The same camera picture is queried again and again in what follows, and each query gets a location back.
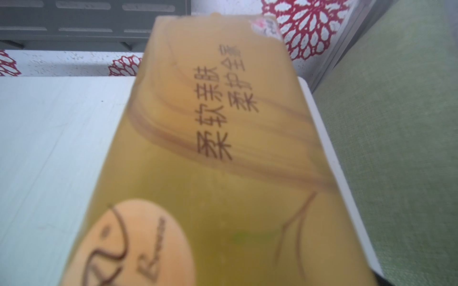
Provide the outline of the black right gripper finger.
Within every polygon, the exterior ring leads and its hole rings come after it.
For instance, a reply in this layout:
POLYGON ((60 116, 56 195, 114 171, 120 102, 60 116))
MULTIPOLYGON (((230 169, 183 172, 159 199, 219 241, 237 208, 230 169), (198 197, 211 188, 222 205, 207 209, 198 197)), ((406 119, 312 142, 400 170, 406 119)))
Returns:
POLYGON ((394 286, 391 282, 379 275, 377 272, 373 271, 373 273, 378 286, 394 286))

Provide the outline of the gold tissue pack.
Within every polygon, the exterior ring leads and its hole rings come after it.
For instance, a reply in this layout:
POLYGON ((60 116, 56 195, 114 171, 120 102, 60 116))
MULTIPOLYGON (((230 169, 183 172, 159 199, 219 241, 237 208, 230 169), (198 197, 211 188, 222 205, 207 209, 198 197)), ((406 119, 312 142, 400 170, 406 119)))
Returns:
POLYGON ((60 283, 376 285, 275 19, 156 19, 60 283))

